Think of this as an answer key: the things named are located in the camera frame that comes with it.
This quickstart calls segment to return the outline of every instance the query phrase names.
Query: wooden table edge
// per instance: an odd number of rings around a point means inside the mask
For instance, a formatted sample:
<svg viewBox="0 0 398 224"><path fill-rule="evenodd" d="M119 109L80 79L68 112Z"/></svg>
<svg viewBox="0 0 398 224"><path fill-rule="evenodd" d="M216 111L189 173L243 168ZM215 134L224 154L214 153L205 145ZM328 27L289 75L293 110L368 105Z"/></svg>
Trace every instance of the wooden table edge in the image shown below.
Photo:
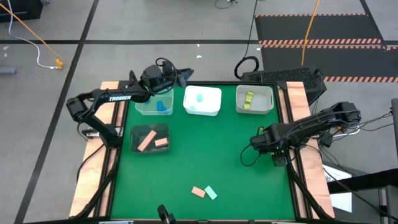
<svg viewBox="0 0 398 224"><path fill-rule="evenodd" d="M115 89L118 87L119 82L103 82L101 85L101 89ZM310 110L307 103L307 97L305 95L304 85L302 82L288 82L287 83L287 92L289 94L290 99L290 107L292 109L293 119L301 119L310 115ZM284 122L287 122L287 109L284 100L283 91L279 89L279 97L280 104L282 107L282 115ZM121 125L122 114L124 110L124 102L122 102L119 106L117 125ZM113 115L114 103L106 103L102 105L96 113L96 116L99 117L104 123L110 123ZM101 145L101 141L99 138L94 138L89 140L86 145L86 151L84 158L89 156L96 148ZM318 148L318 145L315 140L310 140L308 145L311 145L315 148ZM86 203L90 200L91 196L95 193L98 188L98 184L100 181L100 175L102 171L102 166L104 162L105 150L100 151L87 162L87 164L82 168L80 173L80 179L77 183L75 196L73 198L73 202L71 205L70 216L76 215L80 212ZM302 165L305 175L305 181L307 183L307 188L314 196L315 200L321 205L321 207L329 214L334 217L333 207L331 206L331 199L329 190L327 187L325 175L323 173L322 160L318 152L315 152L311 147L305 147L300 151L300 155L302 157ZM111 152L111 156L109 157L109 166L112 166L114 158L114 151ZM105 190L102 197L102 206L99 211L100 216L105 216L106 214L106 206L108 203L109 196L109 186ZM296 196L298 200L298 209L300 212L300 216L302 218L306 217L305 205L303 201L303 195L299 188L296 186ZM317 215L314 211L312 211L313 217L316 218Z"/></svg>

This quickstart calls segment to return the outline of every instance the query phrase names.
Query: white paper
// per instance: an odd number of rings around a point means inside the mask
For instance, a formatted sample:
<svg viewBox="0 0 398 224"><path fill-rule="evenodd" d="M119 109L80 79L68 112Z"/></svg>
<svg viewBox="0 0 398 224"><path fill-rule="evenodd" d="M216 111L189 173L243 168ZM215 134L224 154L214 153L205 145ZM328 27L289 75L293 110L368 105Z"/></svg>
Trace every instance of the white paper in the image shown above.
<svg viewBox="0 0 398 224"><path fill-rule="evenodd" d="M340 171L338 169L328 167L323 165L326 171L330 173L336 180L347 179L350 178L351 175L347 174L346 172ZM327 182L334 181L326 172L325 177ZM340 194L331 194L331 205L335 208L339 208L346 212L353 212L353 198L352 193L340 193Z"/></svg>

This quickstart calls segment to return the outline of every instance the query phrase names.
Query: warning stripe tape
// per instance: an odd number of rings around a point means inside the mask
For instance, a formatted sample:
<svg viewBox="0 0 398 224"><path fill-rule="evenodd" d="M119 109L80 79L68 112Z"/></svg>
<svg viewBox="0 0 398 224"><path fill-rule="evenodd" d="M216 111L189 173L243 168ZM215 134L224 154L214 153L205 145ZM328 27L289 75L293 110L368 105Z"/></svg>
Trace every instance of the warning stripe tape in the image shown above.
<svg viewBox="0 0 398 224"><path fill-rule="evenodd" d="M304 40L260 40L260 44L303 44ZM308 39L307 44L381 44L381 39Z"/></svg>
<svg viewBox="0 0 398 224"><path fill-rule="evenodd" d="M324 82L380 82L398 83L398 77L325 77Z"/></svg>
<svg viewBox="0 0 398 224"><path fill-rule="evenodd" d="M303 48L302 44L263 44L262 48ZM385 49L381 45L311 45L305 46L306 49Z"/></svg>
<svg viewBox="0 0 398 224"><path fill-rule="evenodd" d="M315 16L365 16L364 13L347 13L347 14L317 14ZM258 17L283 17L283 16L312 16L312 14L259 14Z"/></svg>
<svg viewBox="0 0 398 224"><path fill-rule="evenodd" d="M397 50L398 47L391 47L391 46L387 46L387 50Z"/></svg>

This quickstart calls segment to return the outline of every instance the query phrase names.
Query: white cord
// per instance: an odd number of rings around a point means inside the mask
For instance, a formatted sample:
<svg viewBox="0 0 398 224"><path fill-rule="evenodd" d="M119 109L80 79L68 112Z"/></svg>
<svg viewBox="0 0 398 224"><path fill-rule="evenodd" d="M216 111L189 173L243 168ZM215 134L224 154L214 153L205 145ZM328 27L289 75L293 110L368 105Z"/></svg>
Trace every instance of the white cord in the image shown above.
<svg viewBox="0 0 398 224"><path fill-rule="evenodd" d="M359 131L361 130L361 128L359 127L359 125L357 125L356 127L358 128L358 130L357 130L356 132L354 132L354 133L338 134L338 135L335 135L335 136L333 136L333 137L335 138L335 137L342 137L342 136L347 136L347 135L354 135L354 134L358 134L358 133L359 133Z"/></svg>
<svg viewBox="0 0 398 224"><path fill-rule="evenodd" d="M7 2L8 2L9 10L10 10L11 12L13 12L13 11L12 11L12 8L11 8L10 0L7 0ZM21 38L21 37L16 37L16 36L14 36L14 35L11 33L12 21L13 21L13 16L11 15L10 26L8 27L8 34L9 34L11 37L13 37L13 38L26 41L26 42L28 42L28 43L30 43L30 44L32 44L32 45L34 45L34 46L36 47L36 49L37 49L37 64L38 64L38 65L40 65L40 66L43 67L43 68L56 69L56 67L54 67L54 66L44 66L44 65L42 65L42 64L39 62L39 58L40 58L40 49L39 49L39 46L37 46L37 44L34 44L34 43L32 43L31 41L26 40L26 39L23 39L23 38Z"/></svg>

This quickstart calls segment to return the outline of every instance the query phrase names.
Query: white container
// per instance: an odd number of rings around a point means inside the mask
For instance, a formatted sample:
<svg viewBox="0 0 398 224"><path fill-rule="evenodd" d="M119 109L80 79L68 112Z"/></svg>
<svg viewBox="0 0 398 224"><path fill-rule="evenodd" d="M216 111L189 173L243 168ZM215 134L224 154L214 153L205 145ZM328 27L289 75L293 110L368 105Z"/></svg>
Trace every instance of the white container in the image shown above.
<svg viewBox="0 0 398 224"><path fill-rule="evenodd" d="M142 115L171 115L173 113L174 90L161 95L152 96L146 103L136 103L136 110ZM163 109L157 106L162 102Z"/></svg>
<svg viewBox="0 0 398 224"><path fill-rule="evenodd" d="M221 108L219 88L187 86L183 106L189 114L216 116Z"/></svg>
<svg viewBox="0 0 398 224"><path fill-rule="evenodd" d="M253 93L250 109L243 109L248 92ZM236 111L238 113L267 114L274 108L273 91L268 86L238 85L236 87Z"/></svg>

